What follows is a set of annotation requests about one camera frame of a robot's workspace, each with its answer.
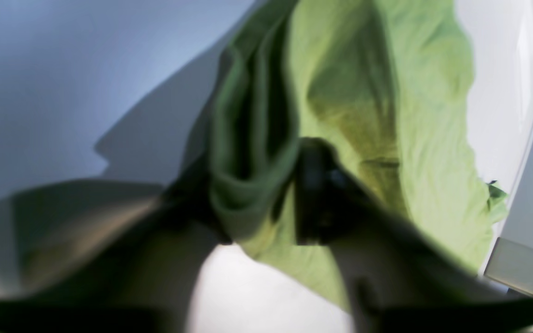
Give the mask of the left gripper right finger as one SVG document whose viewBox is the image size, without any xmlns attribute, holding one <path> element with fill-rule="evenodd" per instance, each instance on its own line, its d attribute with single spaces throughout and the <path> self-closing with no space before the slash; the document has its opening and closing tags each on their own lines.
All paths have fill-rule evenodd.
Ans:
<svg viewBox="0 0 533 333">
<path fill-rule="evenodd" d="M 358 333 L 533 333 L 533 297 L 458 268 L 383 209 L 320 138 L 302 139 L 295 222 L 299 245 L 330 249 Z"/>
</svg>

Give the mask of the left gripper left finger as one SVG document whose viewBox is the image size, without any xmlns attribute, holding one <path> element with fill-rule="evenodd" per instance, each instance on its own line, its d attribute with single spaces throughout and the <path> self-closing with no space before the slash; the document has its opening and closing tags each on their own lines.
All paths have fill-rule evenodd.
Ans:
<svg viewBox="0 0 533 333">
<path fill-rule="evenodd" d="M 204 261 L 230 237 L 197 158 L 150 212 L 67 275 L 0 299 L 0 333 L 183 333 Z"/>
</svg>

